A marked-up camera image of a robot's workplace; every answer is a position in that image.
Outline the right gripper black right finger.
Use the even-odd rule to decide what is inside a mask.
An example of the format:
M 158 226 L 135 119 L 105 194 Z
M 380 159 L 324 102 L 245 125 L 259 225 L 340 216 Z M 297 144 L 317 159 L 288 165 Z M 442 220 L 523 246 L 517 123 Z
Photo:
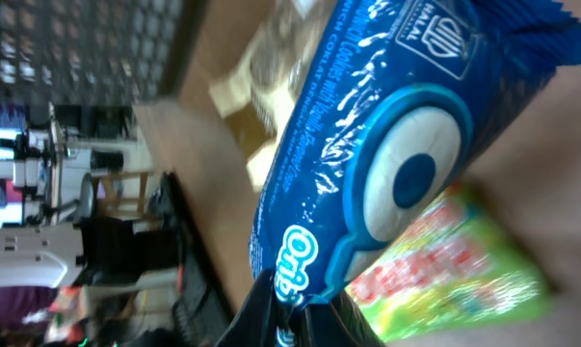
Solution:
M 307 306 L 290 328 L 301 347 L 385 347 L 345 292 L 328 304 Z

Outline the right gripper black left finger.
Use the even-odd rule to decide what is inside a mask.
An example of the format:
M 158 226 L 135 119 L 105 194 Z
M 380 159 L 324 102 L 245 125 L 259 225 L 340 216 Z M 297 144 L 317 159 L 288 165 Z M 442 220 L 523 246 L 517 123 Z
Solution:
M 277 347 L 287 307 L 277 301 L 275 270 L 262 271 L 216 347 Z

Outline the green Haribo gummy bag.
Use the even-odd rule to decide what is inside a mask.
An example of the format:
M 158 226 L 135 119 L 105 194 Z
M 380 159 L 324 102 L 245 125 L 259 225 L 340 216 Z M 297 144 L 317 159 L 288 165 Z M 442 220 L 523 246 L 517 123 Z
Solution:
M 460 183 L 346 291 L 384 342 L 533 319 L 550 306 L 540 268 Z

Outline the blue Oreo cookie pack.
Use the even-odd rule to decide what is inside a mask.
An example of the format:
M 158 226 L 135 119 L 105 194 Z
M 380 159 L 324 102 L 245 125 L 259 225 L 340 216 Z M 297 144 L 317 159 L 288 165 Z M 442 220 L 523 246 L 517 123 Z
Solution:
M 250 240 L 270 270 L 272 346 L 329 303 L 516 119 L 581 20 L 557 1 L 340 1 L 318 44 Z

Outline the brown nuts snack pouch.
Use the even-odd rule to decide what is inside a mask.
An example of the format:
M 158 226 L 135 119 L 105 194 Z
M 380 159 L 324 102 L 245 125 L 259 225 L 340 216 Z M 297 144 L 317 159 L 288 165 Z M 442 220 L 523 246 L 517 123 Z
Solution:
M 272 167 L 335 5 L 335 0 L 276 1 L 237 65 L 209 87 L 220 116 L 226 118 L 249 104 L 273 136 L 248 156 L 247 172 L 255 192 L 262 189 Z

